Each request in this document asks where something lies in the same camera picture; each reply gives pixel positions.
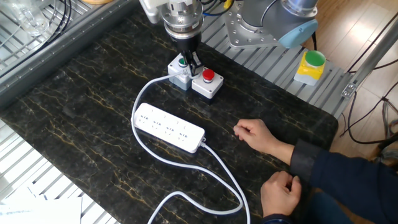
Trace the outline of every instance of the person's left hand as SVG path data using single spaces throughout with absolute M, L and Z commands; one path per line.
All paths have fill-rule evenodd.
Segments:
M 300 201 L 299 177 L 292 177 L 285 171 L 276 172 L 261 187 L 263 217 L 272 214 L 289 216 Z

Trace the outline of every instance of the wooden floor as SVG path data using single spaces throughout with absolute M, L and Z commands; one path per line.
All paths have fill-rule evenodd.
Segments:
M 398 0 L 319 0 L 317 16 L 320 24 L 317 30 L 318 50 L 324 53 L 328 60 L 347 70 L 397 11 Z M 312 49 L 312 41 L 307 41 L 305 46 Z M 365 58 L 366 56 L 354 67 L 354 70 L 362 64 Z M 398 43 L 390 49 L 379 65 L 397 58 Z M 395 82 L 398 82 L 398 63 L 373 71 L 358 90 L 351 123 L 365 115 Z M 398 106 L 398 87 L 387 98 L 395 106 Z M 343 112 L 346 118 L 350 106 L 351 104 Z M 384 139 L 381 110 L 382 103 L 367 118 L 351 129 L 357 140 Z M 389 120 L 397 118 L 398 114 L 390 110 Z M 333 141 L 331 151 L 349 157 L 371 159 L 376 145 L 356 144 L 348 134 L 340 137 L 344 130 L 343 117 L 340 116 L 338 121 L 339 130 Z M 352 214 L 346 208 L 344 210 L 355 223 L 371 223 Z

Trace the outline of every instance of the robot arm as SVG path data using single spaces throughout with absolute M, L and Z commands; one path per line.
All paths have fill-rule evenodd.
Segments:
M 203 9 L 199 0 L 140 0 L 151 23 L 161 19 L 164 27 L 185 61 L 191 68 L 192 75 L 203 70 L 203 65 L 196 53 L 201 41 Z
M 199 0 L 140 0 L 152 23 L 164 21 L 165 30 L 192 66 L 192 75 L 201 67 L 196 56 L 201 40 L 203 9 Z M 274 40 L 286 48 L 293 48 L 318 28 L 315 20 L 318 0 L 245 0 L 241 8 L 239 25 L 256 34 L 258 28 L 266 30 Z

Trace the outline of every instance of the person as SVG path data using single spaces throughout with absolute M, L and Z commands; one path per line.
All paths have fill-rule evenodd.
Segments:
M 384 164 L 348 158 L 301 140 L 295 146 L 281 142 L 260 119 L 241 119 L 234 132 L 253 149 L 288 164 L 295 175 L 276 172 L 261 187 L 262 224 L 292 223 L 289 215 L 300 200 L 300 181 L 322 189 L 326 197 L 374 223 L 398 223 L 398 175 Z M 329 213 L 328 223 L 349 223 L 348 218 L 341 221 L 339 215 L 330 214 L 330 206 L 323 207 L 327 209 L 323 214 Z M 321 223 L 322 217 L 312 219 Z

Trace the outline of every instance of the emergency stop button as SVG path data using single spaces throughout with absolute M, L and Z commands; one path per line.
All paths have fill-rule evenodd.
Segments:
M 214 71 L 212 69 L 206 69 L 202 73 L 203 81 L 211 83 L 214 78 Z

